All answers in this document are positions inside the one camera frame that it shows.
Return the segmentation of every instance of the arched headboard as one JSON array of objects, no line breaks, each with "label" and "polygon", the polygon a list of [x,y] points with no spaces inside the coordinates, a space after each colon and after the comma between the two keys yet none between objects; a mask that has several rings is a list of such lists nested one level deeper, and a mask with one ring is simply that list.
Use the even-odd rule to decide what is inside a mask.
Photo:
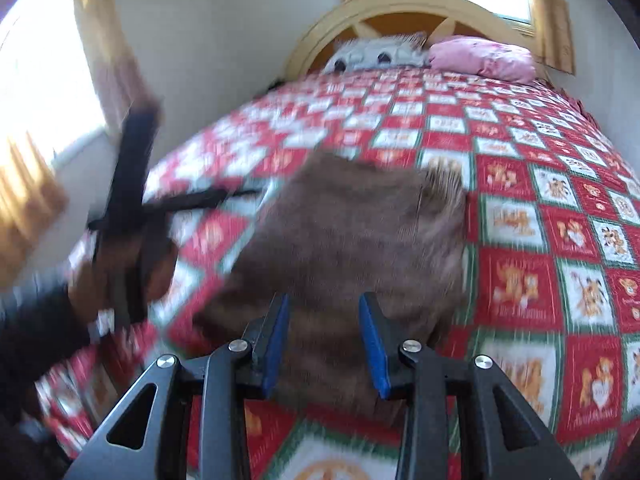
[{"label": "arched headboard", "polygon": [[[347,0],[300,38],[285,68],[287,80],[320,70],[334,54],[335,40],[424,32],[433,43],[452,34],[530,47],[526,38],[467,0]],[[538,75],[546,77],[542,65]]]}]

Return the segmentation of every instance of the hand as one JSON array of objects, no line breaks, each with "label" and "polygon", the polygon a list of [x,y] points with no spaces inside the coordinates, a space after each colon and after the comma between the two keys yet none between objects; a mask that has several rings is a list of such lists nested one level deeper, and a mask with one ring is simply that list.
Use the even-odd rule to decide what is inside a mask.
[{"label": "hand", "polygon": [[[95,321],[101,310],[112,308],[108,300],[107,276],[133,266],[140,254],[139,237],[104,244],[94,262],[84,261],[69,283],[71,306],[83,324]],[[160,300],[169,290],[178,259],[178,247],[172,241],[164,258],[151,271],[145,287],[145,302]]]}]

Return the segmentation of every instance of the white pillow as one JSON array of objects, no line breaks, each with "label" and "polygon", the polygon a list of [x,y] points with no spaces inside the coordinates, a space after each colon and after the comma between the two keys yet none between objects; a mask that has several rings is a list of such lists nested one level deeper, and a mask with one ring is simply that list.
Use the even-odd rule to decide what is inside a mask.
[{"label": "white pillow", "polygon": [[428,66],[429,51],[422,50],[423,34],[349,40],[339,45],[322,69],[323,74],[391,66]]}]

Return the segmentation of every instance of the black spot on pillow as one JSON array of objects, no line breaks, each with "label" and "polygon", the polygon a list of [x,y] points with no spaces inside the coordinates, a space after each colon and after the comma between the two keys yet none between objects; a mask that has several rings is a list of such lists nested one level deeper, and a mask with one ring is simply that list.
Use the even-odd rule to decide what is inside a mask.
[{"label": "black spot on pillow", "polygon": [[334,72],[345,72],[347,70],[347,64],[339,59],[334,63]]}]

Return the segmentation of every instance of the pillow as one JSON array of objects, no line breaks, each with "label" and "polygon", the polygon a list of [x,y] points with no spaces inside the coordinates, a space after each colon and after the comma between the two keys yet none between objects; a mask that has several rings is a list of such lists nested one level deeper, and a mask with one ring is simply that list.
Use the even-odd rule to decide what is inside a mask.
[{"label": "pillow", "polygon": [[536,67],[526,48],[495,41],[456,36],[429,50],[431,68],[475,74],[527,84],[536,78]]},{"label": "pillow", "polygon": [[391,66],[425,66],[428,64],[428,52],[422,50],[425,40],[425,36],[419,33],[411,36],[349,40],[339,44],[338,50],[324,66],[322,73],[352,72]]}]

